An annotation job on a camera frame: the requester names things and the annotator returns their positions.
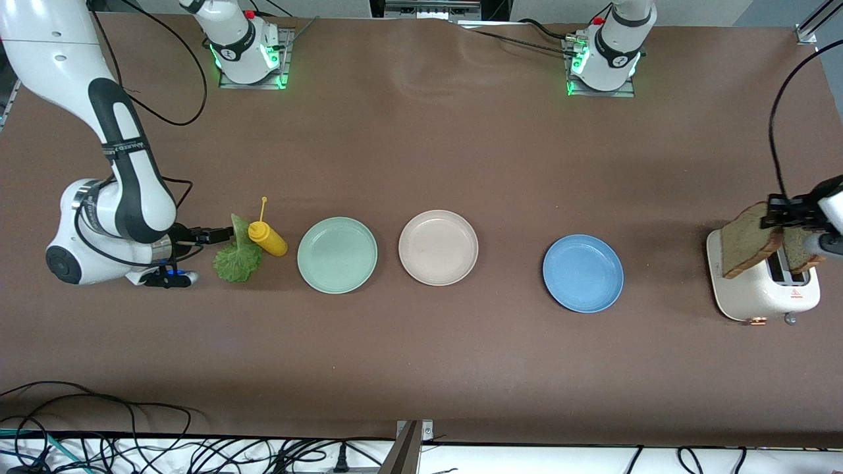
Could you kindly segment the blue plate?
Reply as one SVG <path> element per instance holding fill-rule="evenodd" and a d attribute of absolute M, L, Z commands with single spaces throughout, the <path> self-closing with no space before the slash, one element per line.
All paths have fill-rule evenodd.
<path fill-rule="evenodd" d="M 566 235 L 545 252 L 542 267 L 545 289 L 563 308 L 596 314 L 619 300 L 624 270 L 619 256 L 593 235 Z"/>

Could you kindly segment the metal corner bracket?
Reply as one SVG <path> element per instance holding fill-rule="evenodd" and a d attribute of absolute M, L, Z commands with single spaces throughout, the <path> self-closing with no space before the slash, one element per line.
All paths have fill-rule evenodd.
<path fill-rule="evenodd" d="M 434 438 L 433 420 L 424 419 L 418 420 L 418 422 L 420 426 L 421 443 L 427 443 L 431 441 L 431 439 Z M 396 438 L 400 437 L 400 434 L 407 423 L 408 420 L 398 420 L 398 422 L 396 423 Z"/>

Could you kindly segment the silver metal rail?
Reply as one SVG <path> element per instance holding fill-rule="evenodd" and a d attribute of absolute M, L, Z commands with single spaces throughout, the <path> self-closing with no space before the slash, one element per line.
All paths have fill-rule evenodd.
<path fill-rule="evenodd" d="M 383 0 L 383 17 L 481 20 L 481 0 Z"/>

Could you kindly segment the beige plate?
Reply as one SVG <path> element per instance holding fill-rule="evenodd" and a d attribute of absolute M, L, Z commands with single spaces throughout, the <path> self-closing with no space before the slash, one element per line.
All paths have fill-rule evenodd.
<path fill-rule="evenodd" d="M 460 214 L 436 209 L 419 213 L 398 237 L 398 258 L 418 282 L 445 287 L 465 279 L 479 257 L 479 238 Z"/>

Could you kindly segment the green lettuce leaf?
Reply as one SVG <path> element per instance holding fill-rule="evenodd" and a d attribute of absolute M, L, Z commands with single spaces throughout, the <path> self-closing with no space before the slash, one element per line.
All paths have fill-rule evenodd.
<path fill-rule="evenodd" d="M 246 282 L 261 267 L 263 249 L 249 237 L 249 223 L 237 214 L 230 215 L 234 240 L 220 249 L 213 260 L 213 268 L 220 279 L 227 282 Z"/>

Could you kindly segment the black equipment box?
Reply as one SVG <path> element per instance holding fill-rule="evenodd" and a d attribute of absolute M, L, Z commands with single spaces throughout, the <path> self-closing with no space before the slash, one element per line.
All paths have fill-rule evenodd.
<path fill-rule="evenodd" d="M 375 18 L 383 17 L 383 0 L 367 0 L 371 15 Z M 510 15 L 512 0 L 481 0 L 481 20 L 468 21 L 507 21 Z"/>

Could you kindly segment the grey table side rail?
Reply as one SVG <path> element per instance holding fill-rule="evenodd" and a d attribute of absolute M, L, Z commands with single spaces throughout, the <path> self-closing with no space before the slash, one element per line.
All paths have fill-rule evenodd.
<path fill-rule="evenodd" d="M 2 132 L 4 126 L 6 126 L 13 104 L 15 103 L 15 99 L 17 99 L 18 91 L 21 85 L 21 81 L 17 79 L 16 82 L 13 84 L 13 87 L 9 91 L 9 96 L 6 102 L 4 102 L 4 106 L 0 107 L 0 112 L 2 112 L 2 114 L 0 114 L 0 132 Z"/>

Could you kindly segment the yellow mustard squeeze bottle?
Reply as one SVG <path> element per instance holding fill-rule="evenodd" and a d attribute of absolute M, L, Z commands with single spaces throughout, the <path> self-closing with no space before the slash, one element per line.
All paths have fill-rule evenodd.
<path fill-rule="evenodd" d="M 262 197 L 261 212 L 258 219 L 248 225 L 248 235 L 253 243 L 269 255 L 284 256 L 288 252 L 286 240 L 283 240 L 283 237 L 280 237 L 280 234 L 264 220 L 266 202 L 267 197 Z"/>

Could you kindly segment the brown bread slice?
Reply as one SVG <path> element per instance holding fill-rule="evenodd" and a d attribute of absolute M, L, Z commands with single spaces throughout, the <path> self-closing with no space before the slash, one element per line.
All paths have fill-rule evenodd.
<path fill-rule="evenodd" d="M 722 277 L 734 279 L 777 252 L 784 243 L 781 227 L 761 228 L 767 202 L 756 202 L 721 228 Z"/>
<path fill-rule="evenodd" d="M 783 248 L 792 274 L 802 274 L 819 266 L 826 260 L 819 254 L 818 242 L 822 235 L 819 231 L 806 228 L 783 228 Z"/>

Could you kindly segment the aluminium frame profile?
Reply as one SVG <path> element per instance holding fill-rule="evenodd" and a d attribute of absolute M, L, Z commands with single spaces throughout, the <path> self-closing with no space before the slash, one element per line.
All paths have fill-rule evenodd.
<path fill-rule="evenodd" d="M 843 11 L 843 0 L 822 0 L 806 18 L 793 27 L 797 43 L 815 44 L 816 33 L 820 27 L 827 24 L 840 11 Z"/>

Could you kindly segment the cream white toaster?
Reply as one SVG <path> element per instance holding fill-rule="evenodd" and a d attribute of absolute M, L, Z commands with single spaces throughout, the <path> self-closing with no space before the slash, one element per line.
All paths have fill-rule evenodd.
<path fill-rule="evenodd" d="M 705 251 L 717 307 L 729 320 L 755 327 L 782 318 L 788 326 L 795 326 L 798 315 L 819 304 L 816 268 L 791 273 L 782 248 L 731 279 L 723 272 L 720 229 L 708 235 Z"/>

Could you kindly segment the aluminium profile bar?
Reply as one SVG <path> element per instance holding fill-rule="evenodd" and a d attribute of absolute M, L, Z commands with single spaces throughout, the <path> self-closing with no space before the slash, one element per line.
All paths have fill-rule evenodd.
<path fill-rule="evenodd" d="M 424 421 L 404 421 L 399 424 L 397 438 L 377 474 L 418 474 L 425 434 Z"/>

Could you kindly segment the mint green plate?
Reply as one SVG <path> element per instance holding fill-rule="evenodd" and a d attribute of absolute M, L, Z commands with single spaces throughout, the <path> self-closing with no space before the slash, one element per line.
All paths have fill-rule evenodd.
<path fill-rule="evenodd" d="M 304 234 L 297 251 L 299 274 L 324 294 L 345 294 L 362 287 L 379 258 L 371 230 L 356 219 L 319 221 Z"/>

